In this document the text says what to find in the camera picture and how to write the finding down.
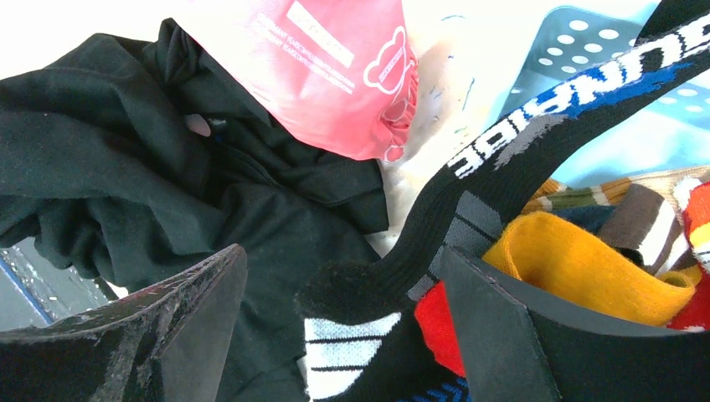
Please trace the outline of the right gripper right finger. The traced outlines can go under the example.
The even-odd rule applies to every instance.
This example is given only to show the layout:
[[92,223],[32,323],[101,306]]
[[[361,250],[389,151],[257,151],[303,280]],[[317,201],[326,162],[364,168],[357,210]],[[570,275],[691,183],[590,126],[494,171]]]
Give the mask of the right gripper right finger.
[[590,311],[442,251],[441,272],[475,401],[706,401],[709,335]]

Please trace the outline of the mustard yellow striped sock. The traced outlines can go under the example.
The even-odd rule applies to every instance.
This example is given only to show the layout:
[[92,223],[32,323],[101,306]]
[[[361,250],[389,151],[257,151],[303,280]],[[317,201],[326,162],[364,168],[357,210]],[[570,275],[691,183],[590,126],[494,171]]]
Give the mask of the mustard yellow striped sock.
[[709,277],[676,210],[639,184],[598,229],[535,212],[511,222],[483,260],[577,306],[653,327],[708,326]]

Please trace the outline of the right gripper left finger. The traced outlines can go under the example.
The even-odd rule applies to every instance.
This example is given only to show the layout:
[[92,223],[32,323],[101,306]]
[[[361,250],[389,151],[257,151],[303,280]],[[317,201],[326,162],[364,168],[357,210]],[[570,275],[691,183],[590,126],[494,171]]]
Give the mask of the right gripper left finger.
[[247,275],[231,245],[103,307],[2,332],[2,400],[215,400]]

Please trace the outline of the black patterned long sock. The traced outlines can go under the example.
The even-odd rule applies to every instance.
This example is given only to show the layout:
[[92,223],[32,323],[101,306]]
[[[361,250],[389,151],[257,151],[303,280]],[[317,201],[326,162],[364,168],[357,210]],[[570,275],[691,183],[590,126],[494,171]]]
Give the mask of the black patterned long sock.
[[484,133],[425,184],[384,258],[327,266],[298,293],[311,399],[399,401],[434,380],[414,306],[440,282],[443,249],[481,255],[551,176],[518,152],[512,167],[487,170]]

